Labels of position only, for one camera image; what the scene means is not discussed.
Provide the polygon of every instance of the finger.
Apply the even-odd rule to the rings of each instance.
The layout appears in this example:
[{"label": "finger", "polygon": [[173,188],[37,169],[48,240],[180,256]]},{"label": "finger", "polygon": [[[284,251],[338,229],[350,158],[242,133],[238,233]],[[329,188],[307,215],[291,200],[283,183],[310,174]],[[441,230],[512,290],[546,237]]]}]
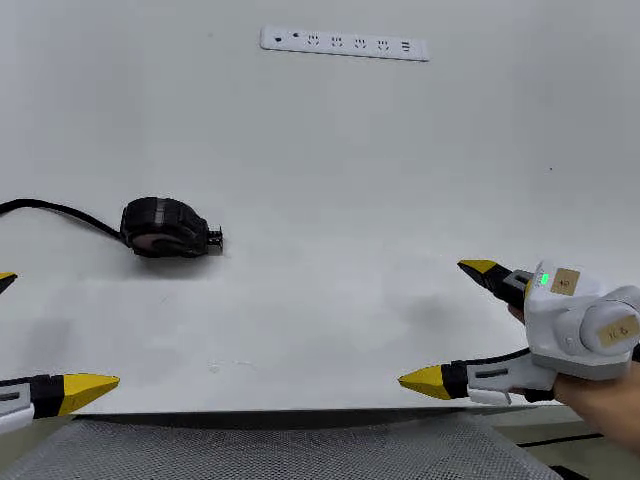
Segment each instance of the finger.
[{"label": "finger", "polygon": [[524,313],[522,312],[522,310],[519,310],[516,307],[512,307],[511,305],[509,305],[509,312],[511,313],[511,315],[516,317],[521,323],[524,323]]}]

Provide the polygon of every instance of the mesh grille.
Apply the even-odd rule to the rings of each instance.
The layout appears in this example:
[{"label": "mesh grille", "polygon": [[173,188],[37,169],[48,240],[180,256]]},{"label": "mesh grille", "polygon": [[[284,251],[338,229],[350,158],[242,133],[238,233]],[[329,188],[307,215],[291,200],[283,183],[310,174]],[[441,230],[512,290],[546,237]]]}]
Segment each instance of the mesh grille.
[{"label": "mesh grille", "polygon": [[76,420],[0,480],[559,479],[480,420],[203,430]]}]

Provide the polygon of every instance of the power outlet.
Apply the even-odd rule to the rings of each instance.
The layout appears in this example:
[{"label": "power outlet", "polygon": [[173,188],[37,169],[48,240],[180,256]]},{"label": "power outlet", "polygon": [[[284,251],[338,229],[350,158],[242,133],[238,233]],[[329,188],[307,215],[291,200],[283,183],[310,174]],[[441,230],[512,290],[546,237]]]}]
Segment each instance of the power outlet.
[{"label": "power outlet", "polygon": [[429,61],[424,40],[381,35],[311,32],[266,26],[260,35],[260,46],[265,50]]}]

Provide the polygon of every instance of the black cable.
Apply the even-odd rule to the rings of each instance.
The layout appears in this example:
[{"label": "black cable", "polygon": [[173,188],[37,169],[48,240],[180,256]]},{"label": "black cable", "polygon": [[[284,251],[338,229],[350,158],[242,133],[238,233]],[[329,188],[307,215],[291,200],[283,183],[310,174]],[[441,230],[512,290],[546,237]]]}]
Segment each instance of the black cable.
[{"label": "black cable", "polygon": [[518,443],[520,448],[539,447],[541,445],[551,445],[552,443],[575,442],[577,440],[591,440],[592,438],[601,438],[601,433],[590,433],[588,435],[574,435],[573,437],[550,438],[548,440],[540,440],[539,442]]},{"label": "black cable", "polygon": [[119,242],[122,241],[120,232],[114,230],[109,225],[102,223],[97,218],[81,212],[80,210],[76,210],[75,208],[67,207],[65,205],[58,205],[57,203],[45,202],[44,200],[36,200],[33,198],[18,198],[16,200],[11,200],[10,202],[2,203],[0,204],[0,215],[4,215],[5,213],[12,212],[13,210],[26,207],[45,208],[47,210],[53,210],[54,212],[69,215],[70,217],[77,218],[78,220],[82,220],[83,222],[88,223],[98,230],[102,230],[104,233],[112,238],[115,238]]}]

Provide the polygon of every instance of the label sticker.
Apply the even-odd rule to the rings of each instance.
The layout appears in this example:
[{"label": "label sticker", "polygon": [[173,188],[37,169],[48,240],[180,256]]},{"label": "label sticker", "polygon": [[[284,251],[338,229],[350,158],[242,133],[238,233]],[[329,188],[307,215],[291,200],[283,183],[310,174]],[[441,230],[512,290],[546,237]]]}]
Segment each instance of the label sticker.
[{"label": "label sticker", "polygon": [[559,268],[553,279],[553,285],[551,285],[551,293],[573,297],[578,286],[578,278],[580,278],[580,272]]},{"label": "label sticker", "polygon": [[628,315],[598,330],[600,345],[611,347],[617,343],[640,334],[640,324],[635,315]]}]

